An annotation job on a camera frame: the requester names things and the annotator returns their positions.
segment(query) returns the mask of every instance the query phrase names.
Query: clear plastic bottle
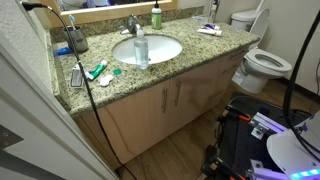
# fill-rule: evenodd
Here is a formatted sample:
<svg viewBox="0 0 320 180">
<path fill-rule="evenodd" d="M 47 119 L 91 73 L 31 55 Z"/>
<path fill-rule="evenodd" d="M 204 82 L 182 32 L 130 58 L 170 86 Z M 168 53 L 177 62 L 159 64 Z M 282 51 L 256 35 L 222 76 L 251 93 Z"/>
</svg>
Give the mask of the clear plastic bottle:
<svg viewBox="0 0 320 180">
<path fill-rule="evenodd" d="M 144 37 L 144 32 L 141 29 L 137 31 L 137 38 L 134 40 L 134 52 L 137 67 L 147 69 L 149 66 L 148 40 Z"/>
</svg>

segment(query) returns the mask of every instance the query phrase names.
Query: black cord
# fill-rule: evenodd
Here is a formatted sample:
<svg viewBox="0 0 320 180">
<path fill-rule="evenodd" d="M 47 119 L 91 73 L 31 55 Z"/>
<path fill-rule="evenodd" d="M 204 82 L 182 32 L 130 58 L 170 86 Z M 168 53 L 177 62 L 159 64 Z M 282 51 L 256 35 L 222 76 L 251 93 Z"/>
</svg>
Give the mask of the black cord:
<svg viewBox="0 0 320 180">
<path fill-rule="evenodd" d="M 118 163 L 119 163 L 121 166 L 123 166 L 123 167 L 131 174 L 131 176 L 132 176 L 135 180 L 137 180 L 137 178 L 135 177 L 135 175 L 126 167 L 126 165 L 124 165 L 123 163 L 121 163 L 121 161 L 119 160 L 116 152 L 114 151 L 114 149 L 113 149 L 113 147 L 112 147 L 112 145 L 111 145 L 111 142 L 110 142 L 110 140 L 109 140 L 109 137 L 108 137 L 106 131 L 104 130 L 103 126 L 102 126 L 102 122 L 101 122 L 100 116 L 99 116 L 99 114 L 98 114 L 96 104 L 94 103 L 94 100 L 93 100 L 93 97 L 92 97 L 92 93 L 91 93 L 91 90 L 90 90 L 90 86 L 89 86 L 88 80 L 87 80 L 87 78 L 86 78 L 86 76 L 85 76 L 82 63 L 81 63 L 81 61 L 80 61 L 78 52 L 76 51 L 76 48 L 75 48 L 74 41 L 73 41 L 73 39 L 72 39 L 72 37 L 71 37 L 70 31 L 69 31 L 69 29 L 67 28 L 66 23 L 65 23 L 64 20 L 59 16 L 59 14 L 58 14 L 57 12 L 55 12 L 51 7 L 47 6 L 47 8 L 48 8 L 50 11 L 52 11 L 52 12 L 60 19 L 60 21 L 62 22 L 63 26 L 66 28 L 66 31 L 67 31 L 67 33 L 68 33 L 68 37 L 69 37 L 69 39 L 71 40 L 71 45 L 72 45 L 72 47 L 73 47 L 73 49 L 74 49 L 74 55 L 76 56 L 76 59 L 77 59 L 78 65 L 79 65 L 79 67 L 80 67 L 80 71 L 81 71 L 82 77 L 83 77 L 83 79 L 84 79 L 84 83 L 85 83 L 85 86 L 86 86 L 86 89 L 87 89 L 88 96 L 89 96 L 89 98 L 90 98 L 90 103 L 91 103 L 93 112 L 94 112 L 94 114 L 95 114 L 95 116 L 96 116 L 96 118 L 97 118 L 97 120 L 98 120 L 99 127 L 100 127 L 100 129 L 102 130 L 104 137 L 106 138 L 108 144 L 110 145 L 110 149 L 111 149 L 112 153 L 115 155 Z"/>
<path fill-rule="evenodd" d="M 312 101 L 311 101 L 311 105 L 310 105 L 310 108 L 309 108 L 309 112 L 312 114 L 312 106 L 315 102 L 315 100 L 317 99 L 317 96 L 319 94 L 319 65 L 320 65 L 320 59 L 319 59 L 319 62 L 318 62 L 318 65 L 317 65 L 317 69 L 316 69 L 316 79 L 317 79 L 317 93 L 314 95 L 314 97 L 312 98 Z"/>
<path fill-rule="evenodd" d="M 256 100 L 256 101 L 259 101 L 259 102 L 268 104 L 268 105 L 273 106 L 273 107 L 275 107 L 275 108 L 283 109 L 281 106 L 279 106 L 279 105 L 277 105 L 277 104 L 273 104 L 273 103 L 271 103 L 271 102 L 268 102 L 268 101 L 265 101 L 265 100 L 262 100 L 262 99 L 259 99 L 259 98 L 256 98 L 256 97 L 245 96 L 245 95 L 244 95 L 244 96 L 237 96 L 237 97 L 231 99 L 230 102 L 229 102 L 229 104 L 231 104 L 234 100 L 236 100 L 236 99 L 238 99 L 238 98 L 249 98 L 249 99 L 253 99 L 253 100 Z M 300 117 L 300 116 L 298 116 L 297 114 L 295 114 L 296 112 L 302 112 L 302 113 L 304 113 L 304 114 L 306 114 L 306 115 L 309 115 L 309 116 L 311 115 L 310 113 L 308 113 L 308 112 L 306 112 L 306 111 L 304 111 L 304 110 L 301 110 L 301 109 L 291 109 L 291 110 L 290 110 L 290 115 L 295 116 L 295 117 L 297 117 L 298 119 L 300 119 L 300 120 L 302 120 L 302 121 L 303 121 L 304 119 L 302 119 L 302 117 Z"/>
<path fill-rule="evenodd" d="M 316 16 L 312 26 L 311 26 L 311 29 L 303 43 L 303 46 L 301 48 L 301 51 L 300 51 L 300 54 L 298 56 L 298 59 L 297 59 L 297 62 L 294 66 L 294 69 L 293 69 L 293 72 L 292 72 L 292 75 L 291 75 L 291 78 L 290 78 L 290 82 L 289 82 L 289 85 L 287 87 L 287 90 L 286 90 L 286 94 L 285 94 L 285 97 L 284 97 L 284 101 L 283 101 L 283 115 L 286 119 L 286 122 L 288 124 L 288 126 L 290 127 L 290 129 L 292 130 L 292 132 L 294 133 L 294 135 L 296 136 L 297 140 L 299 141 L 299 143 L 305 148 L 305 150 L 314 158 L 316 159 L 318 162 L 320 162 L 320 158 L 318 158 L 308 147 L 311 147 L 313 150 L 315 150 L 316 148 L 311 145 L 310 143 L 306 143 L 307 141 L 298 134 L 298 132 L 295 130 L 295 128 L 293 127 L 292 123 L 291 123 L 291 119 L 290 119 L 290 116 L 289 116 L 289 110 L 290 110 L 290 103 L 291 103 L 291 96 L 292 96 L 292 92 L 293 92 L 293 89 L 294 89 L 294 85 L 295 85 L 295 81 L 296 81 L 296 78 L 297 78 L 297 75 L 298 75 L 298 71 L 299 71 L 299 68 L 300 68 L 300 64 L 301 64 L 301 61 L 303 59 L 303 56 L 306 52 L 306 49 L 311 41 L 311 38 L 315 32 L 315 30 L 317 29 L 317 26 L 319 24 L 319 21 L 320 21 L 320 10 L 318 12 L 318 15 Z"/>
<path fill-rule="evenodd" d="M 74 55 L 75 55 L 75 57 L 76 57 L 76 59 L 77 59 L 77 63 L 78 63 L 78 65 L 79 65 L 79 67 L 80 67 L 80 71 L 81 71 L 82 77 L 83 77 L 83 79 L 84 79 L 84 83 L 85 83 L 85 86 L 86 86 L 86 89 L 87 89 L 87 93 L 88 93 L 88 96 L 89 96 L 89 98 L 90 98 L 90 103 L 91 103 L 93 112 L 94 112 L 94 114 L 95 114 L 95 116 L 96 116 L 96 118 L 97 118 L 97 120 L 98 120 L 99 127 L 100 127 L 100 129 L 102 130 L 103 135 L 104 135 L 104 137 L 106 138 L 108 144 L 110 145 L 111 151 L 112 151 L 112 153 L 115 155 L 118 163 L 119 163 L 121 166 L 123 166 L 123 167 L 131 174 L 131 176 L 132 176 L 135 180 L 137 180 L 137 178 L 136 178 L 136 177 L 134 176 L 134 174 L 126 167 L 126 165 L 124 165 L 123 163 L 121 163 L 121 161 L 119 160 L 116 152 L 114 151 L 114 149 L 113 149 L 113 147 L 112 147 L 112 145 L 111 145 L 111 143 L 110 143 L 109 137 L 107 136 L 107 133 L 106 133 L 106 131 L 104 130 L 104 128 L 103 128 L 103 126 L 102 126 L 101 119 L 100 119 L 100 116 L 99 116 L 99 114 L 98 114 L 96 104 L 94 103 L 94 100 L 93 100 L 93 97 L 92 97 L 92 93 L 91 93 L 91 90 L 90 90 L 90 86 L 89 86 L 88 80 L 87 80 L 87 78 L 86 78 L 86 76 L 85 76 L 82 63 L 81 63 L 81 61 L 80 61 L 78 52 L 77 52 L 77 50 L 76 50 L 76 48 L 75 48 L 75 44 L 74 44 L 73 38 L 71 37 L 70 31 L 69 31 L 69 29 L 67 28 L 66 23 L 65 23 L 64 20 L 60 17 L 60 15 L 59 15 L 56 11 L 54 11 L 50 6 L 46 6 L 46 5 L 43 5 L 43 4 L 41 4 L 41 3 L 27 3 L 27 2 L 22 2 L 21 4 L 24 6 L 24 8 L 25 8 L 27 11 L 30 11 L 30 10 L 32 10 L 33 8 L 47 8 L 47 9 L 49 9 L 51 12 L 53 12 L 53 13 L 59 18 L 59 20 L 61 21 L 61 23 L 63 24 L 64 28 L 65 28 L 66 31 L 67 31 L 68 37 L 69 37 L 69 39 L 70 39 L 72 49 L 74 50 L 73 52 L 74 52 Z"/>
</svg>

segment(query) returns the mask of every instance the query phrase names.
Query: toilet tank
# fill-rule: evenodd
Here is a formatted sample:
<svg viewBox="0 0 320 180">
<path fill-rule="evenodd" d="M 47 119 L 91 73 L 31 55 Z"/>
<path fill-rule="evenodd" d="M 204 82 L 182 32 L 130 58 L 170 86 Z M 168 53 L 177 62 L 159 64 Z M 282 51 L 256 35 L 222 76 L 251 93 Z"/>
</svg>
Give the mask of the toilet tank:
<svg viewBox="0 0 320 180">
<path fill-rule="evenodd" d="M 254 20 L 257 18 L 256 10 L 233 13 L 231 16 L 231 26 L 235 29 L 250 31 Z"/>
</svg>

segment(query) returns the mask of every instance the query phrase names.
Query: green bottle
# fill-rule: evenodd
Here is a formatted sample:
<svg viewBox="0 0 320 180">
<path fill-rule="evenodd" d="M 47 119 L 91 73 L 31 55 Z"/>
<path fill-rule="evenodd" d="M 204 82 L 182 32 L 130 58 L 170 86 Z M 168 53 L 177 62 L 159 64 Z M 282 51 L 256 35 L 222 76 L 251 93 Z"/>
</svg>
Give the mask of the green bottle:
<svg viewBox="0 0 320 180">
<path fill-rule="evenodd" d="M 158 0 L 154 8 L 152 8 L 152 29 L 161 29 L 161 9 L 159 8 Z"/>
</svg>

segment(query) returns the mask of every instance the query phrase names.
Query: toothpaste tube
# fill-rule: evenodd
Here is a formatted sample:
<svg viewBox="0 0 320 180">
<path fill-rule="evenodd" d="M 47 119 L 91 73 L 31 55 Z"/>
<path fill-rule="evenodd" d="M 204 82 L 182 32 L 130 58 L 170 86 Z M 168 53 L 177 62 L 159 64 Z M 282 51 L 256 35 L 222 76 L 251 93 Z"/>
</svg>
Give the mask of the toothpaste tube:
<svg viewBox="0 0 320 180">
<path fill-rule="evenodd" d="M 214 36 L 221 36 L 222 31 L 220 30 L 213 30 L 213 29 L 198 29 L 197 32 L 205 33 L 205 34 L 211 34 Z"/>
<path fill-rule="evenodd" d="M 103 60 L 100 64 L 96 66 L 96 69 L 93 71 L 85 72 L 85 75 L 89 80 L 94 80 L 96 77 L 100 75 L 100 73 L 105 69 L 107 66 L 107 61 Z"/>
</svg>

